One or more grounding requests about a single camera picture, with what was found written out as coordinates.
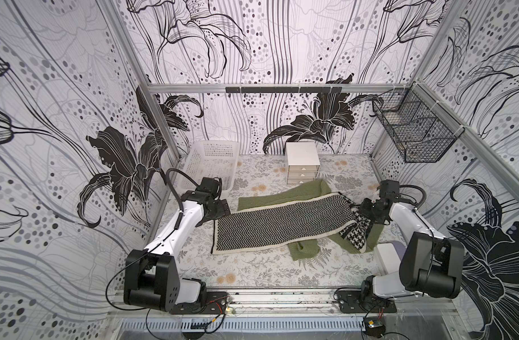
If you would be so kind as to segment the black white patterned knit scarf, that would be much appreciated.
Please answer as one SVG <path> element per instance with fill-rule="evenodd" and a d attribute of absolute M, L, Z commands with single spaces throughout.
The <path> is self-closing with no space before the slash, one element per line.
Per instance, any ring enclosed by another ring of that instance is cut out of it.
<path fill-rule="evenodd" d="M 340 193 L 245 209 L 214 222 L 212 254 L 256 252 L 339 235 L 366 251 L 370 227 L 358 205 Z"/>

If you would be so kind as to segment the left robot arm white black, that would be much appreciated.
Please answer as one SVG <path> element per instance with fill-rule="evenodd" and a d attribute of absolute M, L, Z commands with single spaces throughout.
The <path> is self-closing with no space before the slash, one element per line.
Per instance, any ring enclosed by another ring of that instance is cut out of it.
<path fill-rule="evenodd" d="M 125 304 L 168 313 L 197 313 L 207 306 L 206 284 L 181 278 L 177 257 L 195 228 L 230 214 L 221 198 L 222 183 L 220 178 L 204 177 L 194 190 L 177 195 L 177 211 L 170 222 L 144 249 L 127 256 Z"/>

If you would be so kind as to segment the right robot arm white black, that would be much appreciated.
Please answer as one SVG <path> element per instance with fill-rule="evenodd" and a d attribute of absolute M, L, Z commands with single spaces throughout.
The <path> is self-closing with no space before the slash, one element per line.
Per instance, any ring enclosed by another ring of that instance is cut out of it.
<path fill-rule="evenodd" d="M 461 242 L 449 239 L 435 229 L 419 212 L 426 199 L 423 188 L 409 185 L 422 193 L 418 203 L 404 198 L 398 181 L 383 180 L 378 198 L 365 199 L 360 213 L 372 222 L 393 222 L 404 237 L 402 257 L 394 248 L 381 255 L 381 261 L 398 260 L 392 273 L 369 276 L 361 284 L 359 301 L 389 300 L 421 293 L 434 298 L 456 298 L 460 293 L 465 249 Z"/>

